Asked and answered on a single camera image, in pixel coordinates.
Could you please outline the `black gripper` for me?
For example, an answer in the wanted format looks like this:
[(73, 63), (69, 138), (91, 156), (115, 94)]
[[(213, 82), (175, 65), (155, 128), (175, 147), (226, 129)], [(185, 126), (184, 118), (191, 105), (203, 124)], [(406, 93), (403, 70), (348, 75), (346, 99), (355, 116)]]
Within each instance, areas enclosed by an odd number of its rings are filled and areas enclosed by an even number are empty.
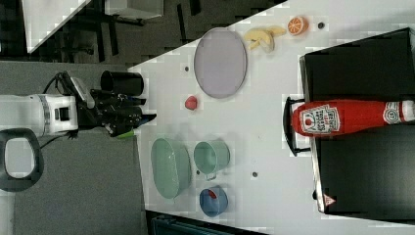
[(143, 115), (141, 106), (145, 104), (146, 99), (91, 89), (88, 98), (76, 96), (78, 129), (104, 127), (112, 137), (117, 137), (157, 117)]

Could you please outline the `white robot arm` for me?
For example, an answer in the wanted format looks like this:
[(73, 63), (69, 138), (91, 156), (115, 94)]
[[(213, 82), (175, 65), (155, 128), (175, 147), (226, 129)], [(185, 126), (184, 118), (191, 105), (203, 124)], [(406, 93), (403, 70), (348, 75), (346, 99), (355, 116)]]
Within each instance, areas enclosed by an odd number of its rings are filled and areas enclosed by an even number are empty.
[(21, 192), (41, 178), (45, 136), (73, 138), (80, 130), (104, 127), (112, 137), (132, 134), (156, 118), (146, 101), (92, 89), (86, 94), (32, 94), (1, 97), (1, 189)]

